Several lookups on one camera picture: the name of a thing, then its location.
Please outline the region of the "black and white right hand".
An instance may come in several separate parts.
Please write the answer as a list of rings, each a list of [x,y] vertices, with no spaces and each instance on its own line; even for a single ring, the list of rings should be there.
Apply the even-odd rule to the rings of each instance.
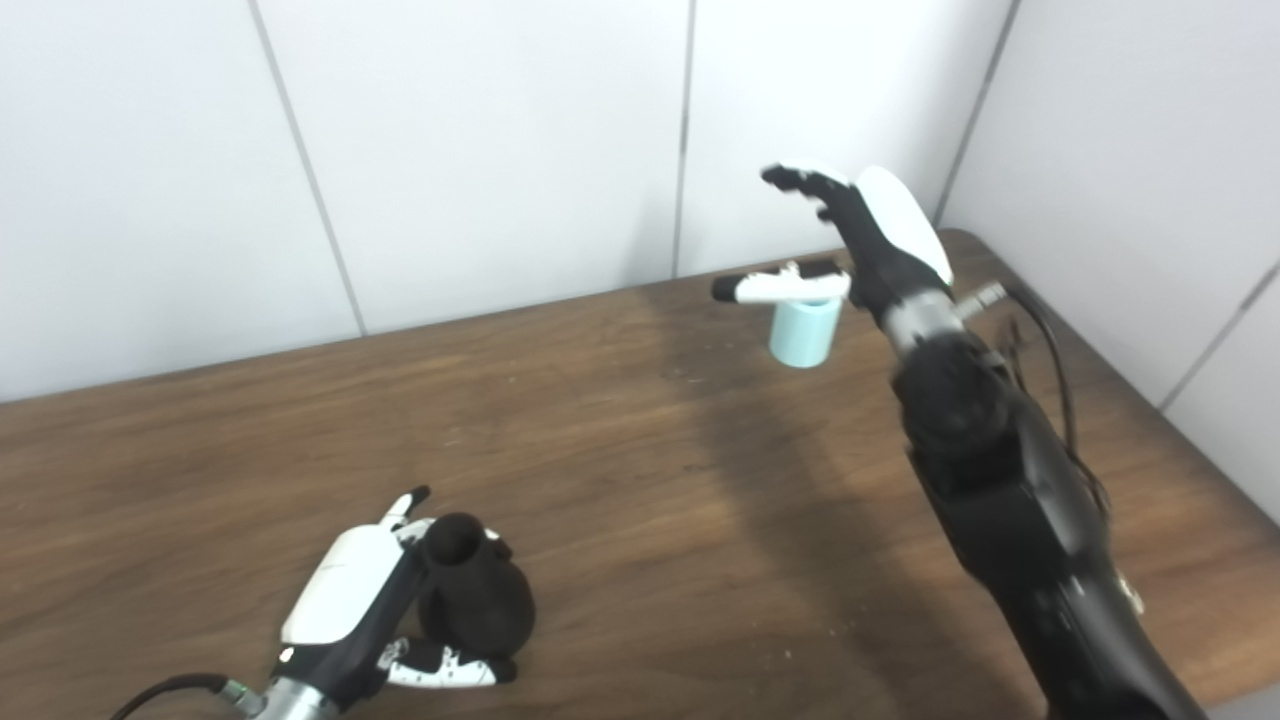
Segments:
[[[891,307],[920,293],[951,295],[954,272],[940,237],[911,191],[883,167],[851,179],[819,163],[778,161],[760,178],[820,206],[852,265],[815,260],[718,275],[710,296],[721,304],[813,304],[846,299],[882,323]]]

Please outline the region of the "black and white left hand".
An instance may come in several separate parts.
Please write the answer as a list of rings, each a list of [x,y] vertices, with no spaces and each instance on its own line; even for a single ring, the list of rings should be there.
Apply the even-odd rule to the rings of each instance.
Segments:
[[[517,675],[536,605],[506,541],[468,512],[412,519],[430,491],[340,533],[280,633],[259,719],[338,719],[387,685],[470,689]]]

